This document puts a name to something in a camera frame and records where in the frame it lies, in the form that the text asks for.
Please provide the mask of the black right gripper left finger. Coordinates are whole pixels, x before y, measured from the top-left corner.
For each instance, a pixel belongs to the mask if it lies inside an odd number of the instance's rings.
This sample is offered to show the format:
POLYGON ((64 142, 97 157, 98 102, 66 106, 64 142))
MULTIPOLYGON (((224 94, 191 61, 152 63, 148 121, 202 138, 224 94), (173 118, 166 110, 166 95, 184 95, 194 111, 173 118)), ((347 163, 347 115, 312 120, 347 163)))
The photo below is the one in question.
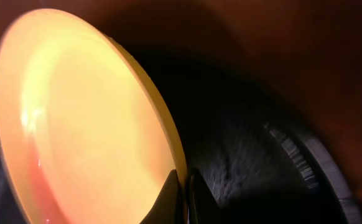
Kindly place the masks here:
POLYGON ((141 224, 184 224, 183 193, 175 169, 170 171, 154 205, 141 224))

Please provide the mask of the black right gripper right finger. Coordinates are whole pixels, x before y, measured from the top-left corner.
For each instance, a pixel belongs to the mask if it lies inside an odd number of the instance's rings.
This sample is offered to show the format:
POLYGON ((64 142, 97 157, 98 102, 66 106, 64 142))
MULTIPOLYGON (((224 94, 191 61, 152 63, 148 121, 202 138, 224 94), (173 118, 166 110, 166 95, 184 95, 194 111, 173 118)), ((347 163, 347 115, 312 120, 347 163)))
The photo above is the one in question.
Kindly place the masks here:
POLYGON ((188 215, 190 224, 220 224, 220 208, 197 169, 192 169, 187 182, 188 215))

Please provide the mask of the yellow plate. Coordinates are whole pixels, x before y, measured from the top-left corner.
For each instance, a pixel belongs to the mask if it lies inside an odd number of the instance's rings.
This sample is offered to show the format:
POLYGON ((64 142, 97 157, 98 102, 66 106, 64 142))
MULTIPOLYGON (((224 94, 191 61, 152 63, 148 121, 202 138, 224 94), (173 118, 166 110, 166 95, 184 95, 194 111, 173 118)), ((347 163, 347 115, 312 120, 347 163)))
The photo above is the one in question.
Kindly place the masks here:
POLYGON ((121 45, 58 9, 0 41, 0 151, 28 223, 141 223, 187 165, 165 101, 121 45))

